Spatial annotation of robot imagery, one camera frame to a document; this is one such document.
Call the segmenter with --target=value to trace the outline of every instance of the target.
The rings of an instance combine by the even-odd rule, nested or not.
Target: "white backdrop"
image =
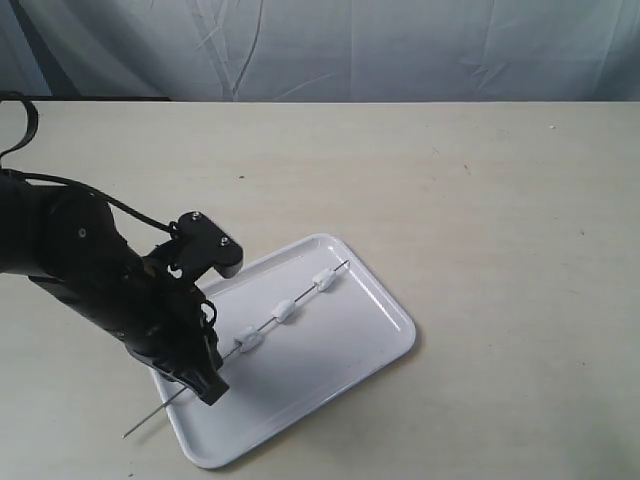
[[[640,98],[637,0],[20,3],[86,95]]]

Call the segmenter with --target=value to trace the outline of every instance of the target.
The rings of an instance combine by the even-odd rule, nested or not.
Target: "white tray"
[[[201,468],[221,467],[313,412],[409,351],[412,320],[342,241],[318,234],[202,287],[218,309],[224,355],[245,327],[259,327],[283,299],[313,285],[321,270],[349,264],[325,292],[306,296],[287,324],[230,357],[220,375],[229,391],[213,406],[190,391],[167,408],[184,454]],[[162,401],[180,386],[152,371]]]

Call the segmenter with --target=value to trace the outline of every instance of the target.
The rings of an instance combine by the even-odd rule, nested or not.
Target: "tabletop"
[[[200,470],[146,367],[0,276],[2,478],[640,478],[640,106],[40,103],[5,160],[246,260],[347,242],[413,317],[412,352],[228,467]],[[0,107],[0,145],[24,115]],[[164,241],[119,212],[140,253]]]

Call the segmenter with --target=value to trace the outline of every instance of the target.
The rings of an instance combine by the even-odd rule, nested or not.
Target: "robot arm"
[[[109,203],[171,238],[139,256],[118,233]],[[79,182],[0,169],[0,222],[0,273],[28,276],[205,403],[228,389],[217,373],[215,306],[195,281],[210,268],[235,275],[243,252],[206,216],[190,212],[164,226]]]

